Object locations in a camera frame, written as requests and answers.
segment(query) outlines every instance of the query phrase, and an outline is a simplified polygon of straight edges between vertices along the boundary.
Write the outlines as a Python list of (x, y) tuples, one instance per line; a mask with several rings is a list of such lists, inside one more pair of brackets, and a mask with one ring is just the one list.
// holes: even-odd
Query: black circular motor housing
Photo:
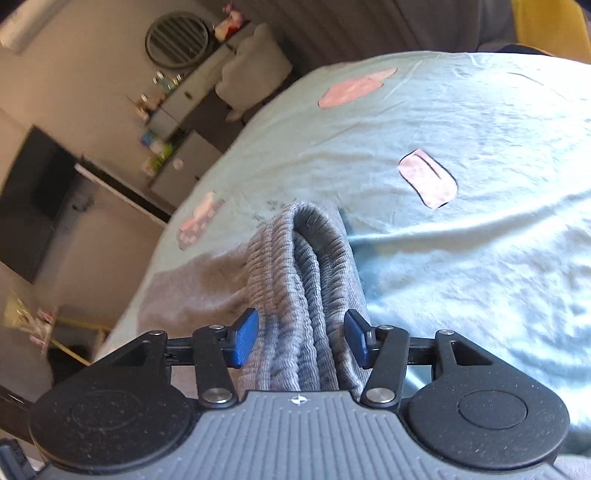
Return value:
[(407, 413), (428, 450), (478, 470), (553, 460), (570, 424), (555, 393), (501, 361), (444, 369), (413, 397)]
[(166, 455), (188, 435), (194, 408), (179, 390), (141, 367), (108, 370), (88, 367), (33, 405), (29, 429), (46, 460), (70, 471), (116, 473)]

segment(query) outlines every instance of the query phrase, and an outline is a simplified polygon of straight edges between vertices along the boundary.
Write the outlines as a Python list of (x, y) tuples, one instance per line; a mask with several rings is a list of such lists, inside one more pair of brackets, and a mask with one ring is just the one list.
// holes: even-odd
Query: folded gray garment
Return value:
[[(139, 329), (190, 336), (212, 323), (229, 325), (248, 307), (259, 334), (238, 390), (352, 390), (369, 376), (343, 336), (349, 308), (367, 307), (345, 227), (335, 207), (296, 202), (246, 245), (209, 253), (155, 275), (139, 310)], [(173, 384), (194, 394), (192, 372)]]

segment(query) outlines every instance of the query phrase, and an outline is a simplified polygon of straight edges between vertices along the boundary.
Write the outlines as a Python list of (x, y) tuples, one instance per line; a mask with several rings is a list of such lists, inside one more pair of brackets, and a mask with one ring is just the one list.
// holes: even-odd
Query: air conditioner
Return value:
[(23, 51), (49, 20), (69, 0), (25, 0), (0, 25), (0, 45)]

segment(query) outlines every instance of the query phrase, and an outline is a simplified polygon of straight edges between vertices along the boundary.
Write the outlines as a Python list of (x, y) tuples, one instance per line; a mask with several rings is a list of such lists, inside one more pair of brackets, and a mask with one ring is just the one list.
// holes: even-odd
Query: wall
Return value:
[(216, 22), (196, 0), (71, 0), (19, 56), (0, 48), (0, 108), (134, 186), (145, 184), (144, 127), (127, 96), (152, 86), (158, 67), (144, 35), (176, 10)]

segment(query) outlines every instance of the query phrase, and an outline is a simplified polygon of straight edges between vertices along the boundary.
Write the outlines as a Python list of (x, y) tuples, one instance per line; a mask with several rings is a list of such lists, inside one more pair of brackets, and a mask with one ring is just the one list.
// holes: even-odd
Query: bed sheet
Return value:
[[(338, 82), (397, 68), (384, 86), (320, 109)], [(556, 391), (567, 450), (591, 446), (591, 66), (517, 54), (404, 53), (324, 67), (246, 126), (164, 231), (104, 352), (137, 333), (146, 286), (248, 240), (293, 199), (341, 210), (374, 325), (454, 329)], [(416, 148), (456, 179), (427, 208), (398, 162)], [(181, 251), (207, 192), (225, 204)], [(428, 379), (409, 372), (412, 392)]]

